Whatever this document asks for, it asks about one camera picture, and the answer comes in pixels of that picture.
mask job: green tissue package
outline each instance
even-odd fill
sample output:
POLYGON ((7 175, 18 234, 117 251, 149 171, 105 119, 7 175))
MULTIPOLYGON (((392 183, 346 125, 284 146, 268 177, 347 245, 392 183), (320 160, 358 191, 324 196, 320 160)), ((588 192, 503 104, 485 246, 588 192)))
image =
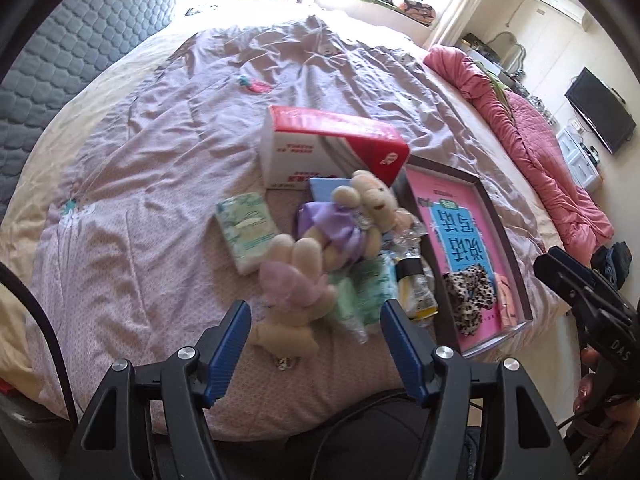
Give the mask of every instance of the green tissue package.
POLYGON ((262 196, 251 192, 218 202, 216 218, 238 273, 258 270, 269 241, 279 233, 262 196))
POLYGON ((334 274, 330 281, 338 290, 334 316, 360 342, 376 332, 380 322, 380 308, 386 300, 398 298, 396 271, 386 252, 373 260, 362 260, 348 270, 347 275, 334 274))

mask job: leopard print fabric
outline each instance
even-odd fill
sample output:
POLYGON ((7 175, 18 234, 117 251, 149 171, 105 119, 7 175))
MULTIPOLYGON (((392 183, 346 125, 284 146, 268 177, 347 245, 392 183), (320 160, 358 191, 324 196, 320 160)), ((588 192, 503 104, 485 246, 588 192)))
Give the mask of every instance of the leopard print fabric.
POLYGON ((494 286, 480 264, 443 276, 453 307, 456 327, 473 335, 482 322, 482 308, 491 309, 496 301, 494 286))

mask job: white cabinet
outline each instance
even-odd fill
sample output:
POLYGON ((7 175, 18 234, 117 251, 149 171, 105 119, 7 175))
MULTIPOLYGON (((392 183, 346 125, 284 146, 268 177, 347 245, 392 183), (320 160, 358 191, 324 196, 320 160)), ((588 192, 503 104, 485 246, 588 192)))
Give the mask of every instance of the white cabinet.
POLYGON ((556 135, 556 138, 575 183, 591 193, 600 187, 602 180, 598 170, 576 139, 577 133, 574 131, 574 128, 567 126, 556 135))

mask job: red and white box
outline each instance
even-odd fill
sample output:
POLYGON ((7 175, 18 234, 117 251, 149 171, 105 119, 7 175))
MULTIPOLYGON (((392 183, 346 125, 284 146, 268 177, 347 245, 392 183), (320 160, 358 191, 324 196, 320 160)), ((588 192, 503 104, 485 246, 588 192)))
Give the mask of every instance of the red and white box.
POLYGON ((269 106, 260 162, 267 189, 306 189, 313 176, 369 170, 388 186, 409 156, 390 124, 309 108, 269 106))

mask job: pink comforter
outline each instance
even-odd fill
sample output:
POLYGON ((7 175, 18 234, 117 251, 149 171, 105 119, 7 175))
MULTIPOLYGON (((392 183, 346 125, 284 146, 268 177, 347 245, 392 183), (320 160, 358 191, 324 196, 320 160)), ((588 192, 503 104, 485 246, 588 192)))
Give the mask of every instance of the pink comforter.
POLYGON ((460 90, 491 126, 511 160, 549 212, 565 250, 585 265, 613 236, 613 227, 587 192, 576 186, 551 128, 525 99, 505 92, 515 126, 487 76, 459 49, 434 46, 424 63, 460 90))

